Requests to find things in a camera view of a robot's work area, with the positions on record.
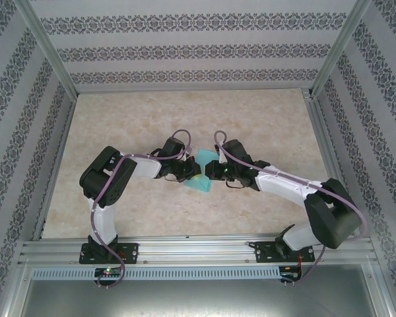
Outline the circuit board with green light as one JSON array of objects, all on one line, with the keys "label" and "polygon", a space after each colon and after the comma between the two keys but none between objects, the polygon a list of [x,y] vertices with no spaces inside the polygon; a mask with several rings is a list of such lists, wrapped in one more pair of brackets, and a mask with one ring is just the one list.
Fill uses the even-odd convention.
[{"label": "circuit board with green light", "polygon": [[94,272],[95,278],[119,278],[122,270],[116,267],[96,268]]}]

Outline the aluminium side rail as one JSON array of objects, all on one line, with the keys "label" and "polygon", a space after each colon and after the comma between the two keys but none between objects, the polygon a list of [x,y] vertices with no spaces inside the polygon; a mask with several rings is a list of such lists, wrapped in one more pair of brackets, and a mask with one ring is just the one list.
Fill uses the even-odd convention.
[{"label": "aluminium side rail", "polygon": [[331,138],[328,124],[325,121],[322,109],[316,99],[312,98],[310,89],[301,88],[301,93],[306,104],[308,115],[314,130],[315,138],[323,159],[323,163],[327,172],[328,177],[338,179],[342,185],[348,190],[348,193],[352,200],[356,203],[357,207],[361,210],[367,221],[367,230],[363,235],[364,238],[370,238],[370,220],[366,213],[364,204],[360,204],[357,200],[358,196],[356,192],[352,191],[347,183],[347,179],[343,175],[341,163],[339,162],[339,156],[336,146]]},{"label": "aluminium side rail", "polygon": [[34,148],[34,153],[17,199],[13,217],[13,228],[9,231],[11,246],[32,238],[38,217],[44,206],[56,155],[60,148],[63,128],[73,102],[63,85],[59,84]]}]

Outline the teal cloth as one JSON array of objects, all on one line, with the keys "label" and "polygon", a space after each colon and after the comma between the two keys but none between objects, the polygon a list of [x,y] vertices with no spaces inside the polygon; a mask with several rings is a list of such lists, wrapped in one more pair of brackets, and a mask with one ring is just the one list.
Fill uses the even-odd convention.
[{"label": "teal cloth", "polygon": [[218,154],[216,152],[199,149],[195,157],[195,162],[199,164],[201,174],[199,176],[195,176],[191,180],[187,180],[185,185],[201,192],[210,192],[213,181],[205,175],[205,166],[213,160],[218,160]]}]

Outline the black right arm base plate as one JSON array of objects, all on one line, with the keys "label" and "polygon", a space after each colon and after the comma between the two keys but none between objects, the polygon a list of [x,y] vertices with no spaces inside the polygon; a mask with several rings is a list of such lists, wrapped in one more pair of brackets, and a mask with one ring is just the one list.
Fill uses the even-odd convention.
[{"label": "black right arm base plate", "polygon": [[248,246],[254,250],[257,263],[315,262],[314,251],[311,247],[294,251],[284,242],[275,241],[249,242]]}]

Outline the grey metal sheet panel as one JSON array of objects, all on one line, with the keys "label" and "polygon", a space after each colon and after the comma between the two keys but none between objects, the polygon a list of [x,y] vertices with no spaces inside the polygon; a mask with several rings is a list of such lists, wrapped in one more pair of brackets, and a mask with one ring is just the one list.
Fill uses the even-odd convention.
[{"label": "grey metal sheet panel", "polygon": [[367,292],[276,281],[33,281],[22,317],[376,317]]}]

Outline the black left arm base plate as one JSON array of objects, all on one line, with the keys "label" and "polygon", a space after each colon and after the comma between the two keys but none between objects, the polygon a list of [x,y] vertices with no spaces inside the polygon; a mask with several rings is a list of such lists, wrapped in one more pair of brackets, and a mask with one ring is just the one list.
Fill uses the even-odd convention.
[{"label": "black left arm base plate", "polygon": [[[136,243],[118,243],[111,246],[114,252],[123,260],[124,264],[136,264],[139,245]],[[95,250],[93,245],[85,243],[81,247],[80,264],[120,264],[120,261],[107,249],[100,246]]]}]

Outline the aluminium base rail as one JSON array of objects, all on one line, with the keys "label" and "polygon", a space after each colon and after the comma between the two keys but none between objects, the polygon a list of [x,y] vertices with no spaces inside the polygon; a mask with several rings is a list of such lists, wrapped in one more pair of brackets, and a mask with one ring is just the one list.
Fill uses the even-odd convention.
[{"label": "aluminium base rail", "polygon": [[[144,236],[120,238],[122,243],[137,243],[137,265],[149,266],[239,266],[256,262],[250,242],[273,241],[273,234],[226,234],[201,236]],[[44,238],[22,244],[18,265],[30,267],[79,266],[85,239]],[[322,265],[366,264],[378,260],[370,238],[342,243],[327,249]]]}]

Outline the aluminium frame post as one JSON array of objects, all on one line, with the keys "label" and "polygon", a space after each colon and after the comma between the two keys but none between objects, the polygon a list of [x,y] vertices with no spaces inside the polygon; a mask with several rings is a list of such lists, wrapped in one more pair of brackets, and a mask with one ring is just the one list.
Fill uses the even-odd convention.
[{"label": "aluminium frame post", "polygon": [[364,13],[366,12],[371,0],[356,0],[352,10],[347,16],[339,35],[333,43],[326,60],[323,62],[317,77],[310,89],[311,97],[317,97],[324,87],[324,84],[330,76],[336,62],[339,60],[342,52],[346,48],[352,33],[355,31]]},{"label": "aluminium frame post", "polygon": [[79,92],[69,74],[66,70],[62,59],[60,58],[55,46],[53,45],[46,29],[44,28],[40,18],[36,14],[30,0],[13,0],[25,23],[29,27],[31,33],[34,35],[45,57],[50,62],[55,71],[60,83],[63,85],[69,98],[74,101],[77,99]]}]

